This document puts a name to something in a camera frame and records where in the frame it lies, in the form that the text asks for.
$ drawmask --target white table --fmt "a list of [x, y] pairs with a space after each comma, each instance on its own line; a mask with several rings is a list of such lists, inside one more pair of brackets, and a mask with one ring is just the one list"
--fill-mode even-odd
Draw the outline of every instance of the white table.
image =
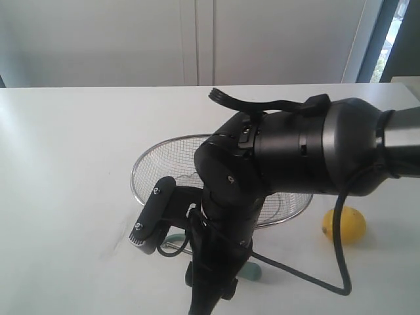
[[[419, 106], [401, 84], [223, 87], [251, 100], [357, 96]], [[0, 90], [0, 314], [187, 314], [189, 257], [147, 256], [127, 241], [140, 213], [131, 167], [166, 138], [212, 133], [232, 114], [209, 87]], [[345, 249], [353, 292], [340, 297], [261, 263], [214, 314], [420, 313], [420, 180], [388, 180], [347, 205], [367, 236]], [[334, 197], [254, 234], [255, 251], [341, 285], [321, 233]]]

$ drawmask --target metal strainer basket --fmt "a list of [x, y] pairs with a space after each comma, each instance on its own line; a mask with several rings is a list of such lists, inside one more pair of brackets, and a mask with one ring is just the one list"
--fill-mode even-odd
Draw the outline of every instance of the metal strainer basket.
[[[203, 188], [194, 167], [194, 152], [210, 135], [192, 135], [169, 139], [145, 151], [136, 161], [131, 174], [131, 190], [144, 205], [156, 182], [173, 177], [179, 186]], [[265, 199], [257, 228], [292, 219], [306, 209], [310, 194], [276, 193]]]

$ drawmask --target white wall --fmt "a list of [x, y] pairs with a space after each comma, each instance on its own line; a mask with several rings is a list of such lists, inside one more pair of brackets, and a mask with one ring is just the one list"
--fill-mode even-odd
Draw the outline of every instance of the white wall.
[[[341, 82], [364, 5], [365, 0], [216, 0], [215, 84]], [[374, 21], [378, 10], [368, 18]]]
[[0, 7], [34, 86], [186, 82], [179, 0], [0, 0]]
[[23, 59], [0, 6], [0, 75], [6, 87], [29, 87]]

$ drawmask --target yellow lemon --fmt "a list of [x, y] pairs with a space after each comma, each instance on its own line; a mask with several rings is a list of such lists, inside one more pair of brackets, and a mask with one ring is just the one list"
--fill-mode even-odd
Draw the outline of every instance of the yellow lemon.
[[[330, 239], [333, 239], [333, 214], [334, 209], [328, 211], [322, 219], [322, 232]], [[356, 209], [343, 207], [341, 213], [341, 242], [352, 244], [363, 238], [366, 232], [366, 221]]]

